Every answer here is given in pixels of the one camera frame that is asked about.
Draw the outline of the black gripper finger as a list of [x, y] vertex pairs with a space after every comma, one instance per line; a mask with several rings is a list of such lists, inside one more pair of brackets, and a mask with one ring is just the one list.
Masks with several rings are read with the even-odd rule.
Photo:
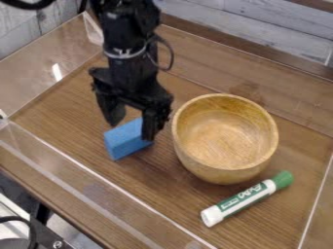
[[116, 126], [125, 115], [124, 104], [114, 96], [108, 95], [102, 92], [96, 92], [94, 95], [98, 108], [101, 110], [106, 123], [109, 124], [109, 126]]
[[164, 128], [168, 122], [171, 109], [168, 106], [157, 106], [156, 108], [147, 108], [143, 111], [141, 124], [141, 139], [152, 141], [156, 134]]

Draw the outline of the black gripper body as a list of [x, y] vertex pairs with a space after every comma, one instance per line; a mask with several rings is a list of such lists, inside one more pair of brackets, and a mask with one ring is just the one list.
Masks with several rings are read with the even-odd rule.
[[159, 68], [151, 57], [140, 55], [131, 59], [108, 59], [106, 67], [88, 70], [92, 89], [114, 96], [129, 107], [140, 110], [168, 106], [172, 95], [157, 80]]

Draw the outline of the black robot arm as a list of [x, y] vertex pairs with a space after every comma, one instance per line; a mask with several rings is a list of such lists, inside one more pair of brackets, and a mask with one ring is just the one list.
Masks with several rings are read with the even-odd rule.
[[164, 128], [172, 95], [157, 81], [169, 66], [159, 65], [156, 34], [161, 11], [153, 0], [89, 0], [102, 32], [105, 67], [88, 70], [97, 104], [109, 125], [117, 125], [125, 108], [141, 112], [140, 138], [151, 141]]

